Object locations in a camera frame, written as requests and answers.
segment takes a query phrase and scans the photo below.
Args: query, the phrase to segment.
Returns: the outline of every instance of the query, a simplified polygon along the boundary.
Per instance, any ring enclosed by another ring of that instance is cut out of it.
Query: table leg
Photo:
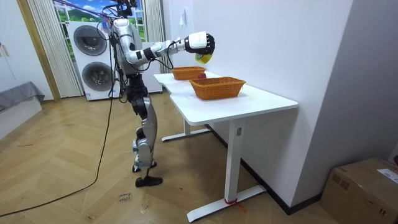
[[[187,121],[184,118],[183,118],[183,127],[184,127],[184,133],[174,134],[172,136],[163,137],[162,141],[166,142],[166,141],[170,141],[170,140],[176,140],[176,139],[186,138],[189,136],[194,136],[197,134],[210,132],[210,130],[208,128],[197,130],[197,131],[191,131],[191,126],[187,123]]]
[[[240,202],[249,197],[253,197],[257,194],[265,192],[265,188],[261,185],[257,185],[250,189],[244,190],[237,193],[238,190],[238,178],[239,178],[239,167],[241,165],[241,152],[242,152],[242,141],[244,132],[244,120],[235,119],[229,122],[229,139],[228,139],[228,155],[226,162],[226,180],[225,180],[225,192],[224,199],[202,206],[191,212],[188,212],[187,217],[189,222],[193,222],[201,217],[217,212],[223,208],[231,206],[231,204],[225,203],[237,201]]]

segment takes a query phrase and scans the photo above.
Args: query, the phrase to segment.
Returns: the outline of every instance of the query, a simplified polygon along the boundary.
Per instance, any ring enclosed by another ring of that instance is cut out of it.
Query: robot leg
[[[142,128],[137,128],[136,133],[142,132]],[[133,153],[137,154],[136,155],[136,159],[134,160],[134,165],[132,167],[132,172],[140,172],[141,169],[138,168],[138,166],[136,165],[139,162],[139,156],[138,156],[138,147],[137,147],[137,141],[134,140],[132,142],[132,151]],[[152,165],[150,166],[150,168],[154,168],[157,165],[155,159],[152,160]]]
[[[134,166],[141,170],[141,177],[136,180],[136,187],[155,186],[163,182],[160,177],[149,176],[149,170],[154,160],[155,140],[157,133],[157,119],[154,107],[149,97],[143,97],[143,104],[146,109],[146,116],[142,117],[141,129],[137,130],[136,144],[138,155]]]
[[[148,176],[150,168],[155,164],[153,160],[157,133],[155,110],[142,81],[142,75],[128,75],[127,78],[129,79],[129,86],[126,87],[127,100],[141,118],[141,128],[137,129],[137,138],[135,143],[133,142],[133,151],[138,154],[133,171],[142,171],[141,177],[136,180],[136,187],[159,185],[163,182],[162,178]]]

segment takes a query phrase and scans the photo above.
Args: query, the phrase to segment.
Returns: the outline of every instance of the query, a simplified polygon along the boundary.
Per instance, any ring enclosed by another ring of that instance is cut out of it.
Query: humanoid robot
[[[116,0],[118,16],[127,18],[132,14],[131,6],[135,0]],[[137,128],[136,139],[132,148],[137,154],[132,168],[133,172],[141,171],[141,177],[136,179],[136,187],[155,186],[163,182],[161,177],[149,176],[151,167],[156,166],[153,159],[155,139],[157,133],[157,119],[154,107],[149,98],[147,88],[142,81],[144,71],[141,65],[148,66],[158,57],[176,54],[179,51],[187,51],[199,55],[212,54],[215,49],[214,38],[206,32],[198,32],[189,35],[183,40],[166,40],[157,42],[153,46],[142,49],[142,42],[137,29],[129,23],[128,19],[115,19],[112,24],[112,32],[109,34],[119,74],[125,75],[129,81],[126,87],[127,100],[141,118],[141,127]]]

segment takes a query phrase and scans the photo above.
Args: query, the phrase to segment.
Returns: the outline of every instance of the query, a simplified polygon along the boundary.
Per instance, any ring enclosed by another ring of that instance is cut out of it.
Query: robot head
[[[112,0],[117,2],[116,8],[118,9],[118,16],[123,16],[127,18],[127,16],[132,16],[132,7],[137,7],[136,0]]]

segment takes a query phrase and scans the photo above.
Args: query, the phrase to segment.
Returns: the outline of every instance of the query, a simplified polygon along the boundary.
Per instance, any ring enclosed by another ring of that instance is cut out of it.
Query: table top
[[[207,78],[221,77],[205,72]],[[298,107],[298,103],[247,84],[233,98],[202,100],[196,96],[188,80],[176,80],[172,73],[155,78],[170,92],[170,99],[187,123],[198,126],[231,119],[245,118]]]

